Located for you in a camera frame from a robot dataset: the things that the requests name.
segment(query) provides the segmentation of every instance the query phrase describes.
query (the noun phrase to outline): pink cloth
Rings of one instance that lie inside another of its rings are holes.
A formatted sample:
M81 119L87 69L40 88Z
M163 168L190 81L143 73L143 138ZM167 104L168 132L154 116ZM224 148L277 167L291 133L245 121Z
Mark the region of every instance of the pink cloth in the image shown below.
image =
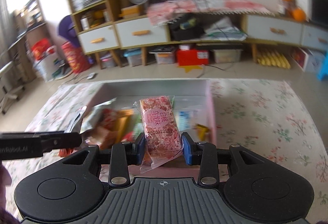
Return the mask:
M273 15L263 5L248 0L174 0L150 5L147 9L147 17L152 25L160 25L174 20L175 14L188 12Z
M6 207L6 186L11 185L11 177L0 161L0 208Z

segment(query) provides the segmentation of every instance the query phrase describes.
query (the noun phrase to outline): white drawer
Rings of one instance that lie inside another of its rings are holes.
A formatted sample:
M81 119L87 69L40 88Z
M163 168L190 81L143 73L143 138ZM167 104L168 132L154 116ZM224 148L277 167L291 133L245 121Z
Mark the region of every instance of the white drawer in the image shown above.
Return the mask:
M98 28L79 35L84 53L118 47L112 25Z
M301 42L302 24L300 23L249 15L247 27L249 38L294 44Z
M148 18L129 20L116 24L121 47L134 45L157 44L167 42L165 27L152 26ZM146 31L144 35L133 35L135 32Z
M302 45L320 50L328 50L328 32L313 26L304 25Z

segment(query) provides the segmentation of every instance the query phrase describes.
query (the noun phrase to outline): orange drawer handle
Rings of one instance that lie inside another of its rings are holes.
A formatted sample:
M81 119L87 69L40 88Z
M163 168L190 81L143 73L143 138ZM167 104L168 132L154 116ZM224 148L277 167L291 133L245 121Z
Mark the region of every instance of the orange drawer handle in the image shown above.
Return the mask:
M149 33L150 33L150 30L144 30L144 31L133 32L132 35L139 36L139 35L146 35Z
M276 28L270 28L270 31L273 33L281 34L281 35L286 34L285 30L280 30L280 29L276 29Z
M320 43L325 43L325 44L328 43L328 41L326 39L318 38L318 40Z
M103 42L104 40L105 40L104 37L102 37L102 38L94 39L94 40L92 40L90 43L101 43L101 42Z

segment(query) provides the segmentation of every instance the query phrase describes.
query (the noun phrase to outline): plastic storage box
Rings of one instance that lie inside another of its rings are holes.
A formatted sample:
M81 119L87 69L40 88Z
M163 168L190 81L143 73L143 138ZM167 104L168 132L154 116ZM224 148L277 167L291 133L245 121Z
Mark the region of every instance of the plastic storage box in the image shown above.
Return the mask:
M116 63L111 54L101 57L100 60L101 60L103 67L105 67L105 68L116 67Z
M292 49L291 56L304 72L312 73L319 73L325 60L323 53L299 47Z
M179 66L207 65L209 63L207 50L181 50L177 51Z
M140 48L127 50L125 51L124 56L128 59L130 67L139 66L142 64Z
M158 47L150 54L155 54L157 64L174 64L176 48L172 46Z
M242 49L213 49L215 63L239 62Z

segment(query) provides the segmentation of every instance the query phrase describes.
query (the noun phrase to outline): red bag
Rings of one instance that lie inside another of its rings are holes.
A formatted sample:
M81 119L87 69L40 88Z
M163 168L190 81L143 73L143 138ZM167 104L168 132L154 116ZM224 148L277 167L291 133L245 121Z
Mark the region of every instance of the red bag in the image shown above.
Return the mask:
M47 38L41 39L34 46L32 46L31 51L35 60L41 60L43 58L43 54L49 47L51 47L51 44Z
M74 73L84 72L91 67L81 48L76 48L70 42L66 42L62 45L62 49Z

